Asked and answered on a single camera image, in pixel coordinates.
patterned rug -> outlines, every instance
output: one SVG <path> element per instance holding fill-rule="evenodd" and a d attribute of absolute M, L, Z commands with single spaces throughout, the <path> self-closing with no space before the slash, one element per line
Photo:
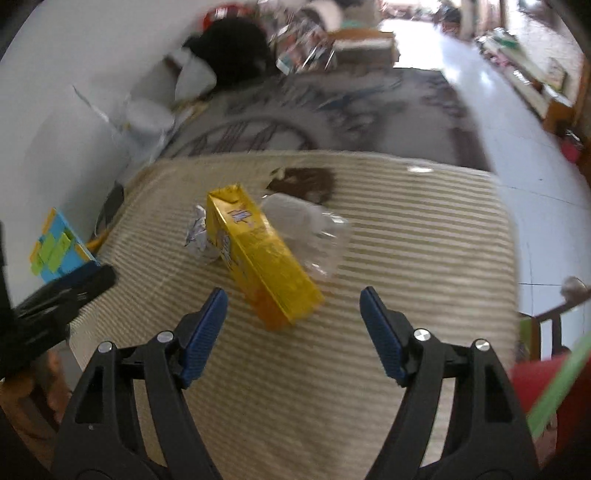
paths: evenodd
<path fill-rule="evenodd" d="M 468 108 L 432 70 L 305 73 L 220 93 L 163 156 L 256 150 L 369 151 L 491 170 Z"/>

cardboard box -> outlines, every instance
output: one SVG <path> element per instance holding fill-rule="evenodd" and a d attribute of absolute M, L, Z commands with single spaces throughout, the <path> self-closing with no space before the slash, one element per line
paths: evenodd
<path fill-rule="evenodd" d="M 308 316 L 324 300 L 275 229 L 238 185 L 207 194 L 207 235 L 269 330 Z"/>

red object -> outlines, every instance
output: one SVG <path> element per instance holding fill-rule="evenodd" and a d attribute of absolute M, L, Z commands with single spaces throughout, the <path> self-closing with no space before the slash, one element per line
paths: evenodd
<path fill-rule="evenodd" d="M 251 17 L 252 10 L 242 4 L 222 4 L 205 14 L 203 17 L 203 31 L 205 32 L 216 20 L 226 17 Z"/>
<path fill-rule="evenodd" d="M 531 410 L 568 355 L 570 353 L 557 355 L 543 362 L 524 362 L 513 367 L 510 374 L 511 382 L 525 412 Z M 591 359 L 558 409 L 557 452 L 564 448 L 578 425 L 590 412 Z"/>
<path fill-rule="evenodd" d="M 581 158 L 584 145 L 571 130 L 567 130 L 560 145 L 560 151 L 564 157 L 571 163 L 577 163 Z"/>

green sticky note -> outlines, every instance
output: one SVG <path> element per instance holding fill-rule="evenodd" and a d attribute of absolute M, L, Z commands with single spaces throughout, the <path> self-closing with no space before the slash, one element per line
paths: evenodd
<path fill-rule="evenodd" d="M 66 252 L 70 248 L 71 240 L 67 237 L 65 233 L 60 235 L 60 239 L 57 241 L 57 245 L 52 250 L 51 255 L 47 263 L 47 268 L 51 273 L 57 272 L 57 269 L 60 268 L 62 260 L 66 256 Z"/>
<path fill-rule="evenodd" d="M 33 262 L 31 263 L 31 272 L 33 272 L 33 275 L 39 275 L 41 273 L 41 270 L 43 270 L 44 265 L 45 264 L 43 263 L 43 260 L 41 260 L 39 255 L 35 255 L 35 257 L 33 258 Z"/>
<path fill-rule="evenodd" d="M 51 252 L 53 252 L 53 247 L 56 246 L 56 239 L 55 237 L 48 233 L 43 240 L 43 244 L 41 245 L 41 249 L 39 250 L 39 257 L 41 258 L 43 263 L 47 263 L 49 257 L 51 256 Z"/>
<path fill-rule="evenodd" d="M 56 248 L 59 248 L 61 251 L 63 251 L 65 255 L 68 249 L 70 248 L 71 244 L 72 239 L 68 236 L 66 232 L 64 232 L 60 235 L 60 239 L 57 241 Z"/>

white wall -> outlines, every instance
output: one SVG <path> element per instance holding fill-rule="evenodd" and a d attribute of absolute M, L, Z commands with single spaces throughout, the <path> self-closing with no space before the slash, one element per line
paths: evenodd
<path fill-rule="evenodd" d="M 129 91 L 216 0 L 46 0 L 0 61 L 0 220 L 14 302 L 40 285 L 28 257 L 52 206 L 81 235 L 124 161 L 73 96 L 91 82 Z"/>

